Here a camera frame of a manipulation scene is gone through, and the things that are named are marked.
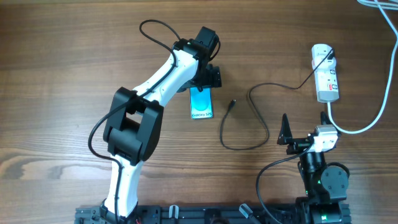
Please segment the Galaxy S25 smartphone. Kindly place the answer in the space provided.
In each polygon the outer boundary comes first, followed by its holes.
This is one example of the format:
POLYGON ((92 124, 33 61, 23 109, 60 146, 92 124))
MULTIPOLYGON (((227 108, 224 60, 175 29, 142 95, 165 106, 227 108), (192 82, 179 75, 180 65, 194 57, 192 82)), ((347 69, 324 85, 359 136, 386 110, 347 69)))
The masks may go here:
POLYGON ((190 112, 192 119, 210 119, 213 117, 213 105, 211 99, 211 89, 198 88, 190 89, 190 112))

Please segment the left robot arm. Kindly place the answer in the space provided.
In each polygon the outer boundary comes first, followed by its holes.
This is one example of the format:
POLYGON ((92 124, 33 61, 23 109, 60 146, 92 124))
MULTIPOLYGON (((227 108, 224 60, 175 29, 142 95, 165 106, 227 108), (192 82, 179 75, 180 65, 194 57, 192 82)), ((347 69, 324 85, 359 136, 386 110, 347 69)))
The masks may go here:
POLYGON ((157 147, 172 97, 191 88, 203 93, 222 86, 219 67, 210 63, 220 45, 216 32, 202 27, 194 39, 176 41, 170 57, 146 82, 114 94, 103 133, 113 165, 109 195, 101 206, 107 222, 132 221, 140 172, 157 147))

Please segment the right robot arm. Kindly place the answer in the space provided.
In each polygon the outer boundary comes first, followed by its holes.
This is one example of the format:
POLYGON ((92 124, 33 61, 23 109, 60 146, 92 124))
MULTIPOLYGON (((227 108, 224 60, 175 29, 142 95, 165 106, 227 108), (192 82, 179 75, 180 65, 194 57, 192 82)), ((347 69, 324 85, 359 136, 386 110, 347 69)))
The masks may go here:
POLYGON ((339 135, 322 112, 321 124, 312 133, 294 138, 287 115, 282 115, 277 144, 286 145, 288 155, 298 156, 298 168, 306 190, 306 196, 295 201, 300 223, 352 222, 349 205, 343 203, 347 199, 349 169, 339 162, 325 160, 325 153, 335 148, 339 135))

